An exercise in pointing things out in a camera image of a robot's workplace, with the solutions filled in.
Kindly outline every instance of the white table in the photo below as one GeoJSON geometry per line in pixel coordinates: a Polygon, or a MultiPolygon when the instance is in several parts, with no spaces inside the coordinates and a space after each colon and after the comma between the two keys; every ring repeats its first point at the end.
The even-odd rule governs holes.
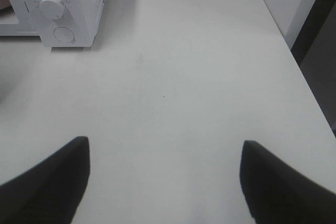
{"type": "Polygon", "coordinates": [[[336,140],[262,0],[107,0],[92,48],[0,48],[0,183],[89,136],[75,224],[254,223],[244,140],[336,192],[336,140]]]}

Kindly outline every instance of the white microwave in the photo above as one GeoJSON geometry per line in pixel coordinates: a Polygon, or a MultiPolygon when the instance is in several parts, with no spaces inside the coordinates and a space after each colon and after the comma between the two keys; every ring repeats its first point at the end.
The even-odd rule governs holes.
{"type": "Polygon", "coordinates": [[[47,47],[89,47],[104,0],[0,0],[0,36],[39,36],[47,47]]]}

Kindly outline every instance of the round button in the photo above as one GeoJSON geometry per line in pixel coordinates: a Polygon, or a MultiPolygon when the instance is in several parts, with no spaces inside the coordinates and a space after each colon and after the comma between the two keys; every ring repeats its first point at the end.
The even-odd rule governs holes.
{"type": "Polygon", "coordinates": [[[39,10],[50,19],[62,18],[67,7],[63,0],[41,0],[39,10]]]}
{"type": "Polygon", "coordinates": [[[54,30],[54,37],[61,42],[71,43],[75,41],[74,33],[66,27],[57,27],[54,30]]]}

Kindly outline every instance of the tabletop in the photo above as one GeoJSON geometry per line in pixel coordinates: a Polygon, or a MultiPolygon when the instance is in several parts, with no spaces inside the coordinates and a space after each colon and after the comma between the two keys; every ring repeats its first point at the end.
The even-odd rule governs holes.
{"type": "Polygon", "coordinates": [[[0,47],[0,183],[88,136],[73,223],[254,223],[244,140],[336,192],[335,138],[263,0],[106,0],[91,48],[0,47]]]}

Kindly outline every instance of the dial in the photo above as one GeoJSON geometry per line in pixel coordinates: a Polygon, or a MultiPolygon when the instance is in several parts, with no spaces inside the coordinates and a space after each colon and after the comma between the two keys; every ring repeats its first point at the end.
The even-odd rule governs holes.
{"type": "Polygon", "coordinates": [[[67,6],[63,0],[41,0],[39,10],[47,18],[55,20],[63,17],[67,6]]]}

